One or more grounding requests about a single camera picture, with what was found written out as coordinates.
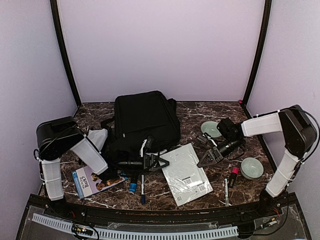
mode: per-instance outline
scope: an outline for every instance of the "white cable tray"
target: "white cable tray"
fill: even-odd
[[[56,229],[61,232],[72,234],[72,223],[67,220],[55,219],[47,215],[34,213],[33,222]],[[238,236],[238,227],[226,227],[220,229],[188,231],[188,232],[134,232],[134,231],[117,231],[95,227],[101,240],[215,240]],[[94,232],[92,239],[97,238]]]

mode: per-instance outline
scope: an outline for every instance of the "book cover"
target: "book cover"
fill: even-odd
[[[112,188],[113,186],[128,179],[127,177],[118,175],[117,178],[113,178],[108,181],[102,181],[88,166],[84,166],[73,171],[72,177],[79,198],[81,199]]]

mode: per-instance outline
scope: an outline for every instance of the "bowl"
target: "bowl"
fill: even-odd
[[[241,173],[246,179],[258,179],[264,174],[264,166],[258,159],[247,157],[241,163]]]
[[[221,133],[217,129],[217,125],[216,121],[206,121],[201,125],[201,132],[209,134],[212,138],[219,138]]]

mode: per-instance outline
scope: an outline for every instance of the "white wall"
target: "white wall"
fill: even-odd
[[[15,239],[40,187],[36,127],[76,111],[50,1],[0,1],[0,239]]]
[[[160,90],[183,101],[243,98],[264,0],[60,0],[83,102]]]
[[[320,1],[273,1],[265,47],[248,109],[267,113],[294,104],[320,121]],[[284,153],[281,134],[265,136],[277,163]],[[320,237],[320,151],[301,168],[296,192],[313,239]]]

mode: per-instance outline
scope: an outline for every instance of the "small bottle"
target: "small bottle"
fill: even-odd
[[[236,183],[238,172],[239,172],[239,168],[234,167],[232,169],[232,172],[231,172],[230,177],[229,177],[229,182],[228,182],[228,187],[231,188],[231,189],[234,187],[234,185]]]

